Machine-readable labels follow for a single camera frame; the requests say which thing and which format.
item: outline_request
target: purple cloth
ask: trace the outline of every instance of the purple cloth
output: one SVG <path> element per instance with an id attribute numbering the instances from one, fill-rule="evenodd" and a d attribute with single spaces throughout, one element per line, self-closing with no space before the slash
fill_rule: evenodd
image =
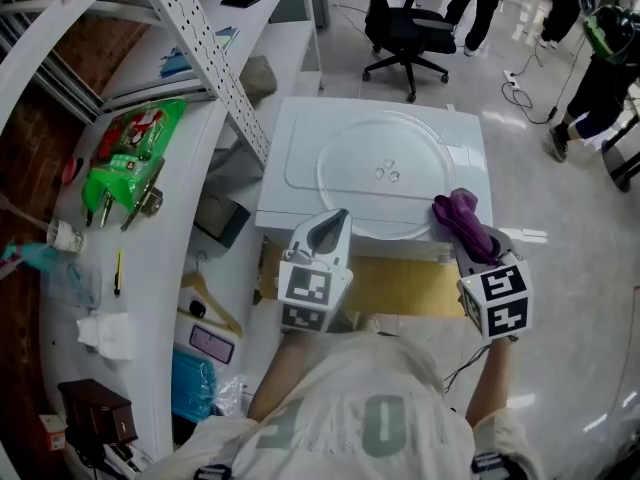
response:
<path id="1" fill-rule="evenodd" d="M 464 188 L 457 188 L 449 197 L 436 196 L 433 213 L 438 222 L 447 226 L 477 263 L 495 263 L 499 250 L 482 227 L 475 211 L 478 198 Z"/>

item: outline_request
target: black office chair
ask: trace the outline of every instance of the black office chair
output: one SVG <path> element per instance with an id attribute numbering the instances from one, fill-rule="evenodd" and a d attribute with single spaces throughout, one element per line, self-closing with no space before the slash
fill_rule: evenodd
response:
<path id="1" fill-rule="evenodd" d="M 451 54 L 456 52 L 453 38 L 453 25 L 444 21 L 437 12 L 412 9 L 415 0 L 406 0 L 404 7 L 389 7 L 387 0 L 371 0 L 365 19 L 365 34 L 373 43 L 373 50 L 384 48 L 393 53 L 393 57 L 376 62 L 364 68 L 362 80 L 371 80 L 370 71 L 401 64 L 407 71 L 411 94 L 409 103 L 416 100 L 416 82 L 413 78 L 412 64 L 442 73 L 442 82 L 449 82 L 449 71 L 420 57 L 427 52 Z"/>

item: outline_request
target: power strip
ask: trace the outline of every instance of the power strip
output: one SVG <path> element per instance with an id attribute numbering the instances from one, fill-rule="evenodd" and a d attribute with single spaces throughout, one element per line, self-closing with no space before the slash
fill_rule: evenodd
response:
<path id="1" fill-rule="evenodd" d="M 511 71 L 509 71 L 508 69 L 504 69 L 502 72 L 504 73 L 507 82 L 511 84 L 511 87 L 513 87 L 514 90 L 520 89 L 520 85 L 518 85 L 518 81 L 515 79 Z"/>

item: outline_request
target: green plastic bag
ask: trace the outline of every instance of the green plastic bag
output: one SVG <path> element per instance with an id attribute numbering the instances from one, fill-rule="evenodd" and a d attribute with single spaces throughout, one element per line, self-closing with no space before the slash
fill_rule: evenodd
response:
<path id="1" fill-rule="evenodd" d="M 165 100 L 113 118 L 91 158 L 82 191 L 91 213 L 107 193 L 133 211 L 186 106 L 184 100 Z"/>

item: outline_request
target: white floor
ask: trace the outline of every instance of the white floor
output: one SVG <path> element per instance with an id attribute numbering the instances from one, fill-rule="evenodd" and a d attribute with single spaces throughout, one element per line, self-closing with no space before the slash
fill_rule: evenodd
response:
<path id="1" fill-rule="evenodd" d="M 330 0 L 366 10 L 368 0 Z M 389 0 L 401 5 L 403 0 Z M 419 0 L 442 14 L 450 0 Z M 548 3 L 503 0 L 489 36 L 475 58 L 426 54 L 450 70 L 440 76 L 416 67 L 416 105 L 453 108 L 480 117 L 497 227 L 534 229 L 547 243 L 518 243 L 529 260 L 536 290 L 535 328 L 517 345 L 509 405 L 527 429 L 549 478 L 595 478 L 636 431 L 640 418 L 640 319 L 633 320 L 634 286 L 640 284 L 640 186 L 621 194 L 603 168 L 600 153 L 571 145 L 560 165 L 541 148 L 547 126 L 531 124 L 502 93 L 503 69 L 519 70 L 533 51 Z M 523 33 L 530 13 L 534 31 Z M 457 30 L 463 44 L 475 15 L 474 2 Z M 370 52 L 362 34 L 364 14 L 332 7 L 331 27 L 320 34 L 327 97 L 404 102 L 403 68 L 383 68 L 361 81 L 366 64 L 385 58 Z M 539 49 L 544 67 L 531 63 L 520 83 L 545 120 L 566 80 L 580 37 L 575 27 L 557 51 Z M 574 94 L 589 60 L 583 48 L 556 121 Z M 628 137 L 631 149 L 640 141 Z M 405 336 L 434 355 L 446 375 L 481 345 L 464 320 L 390 317 L 385 330 Z M 482 362 L 465 370 L 447 395 L 464 412 Z"/>

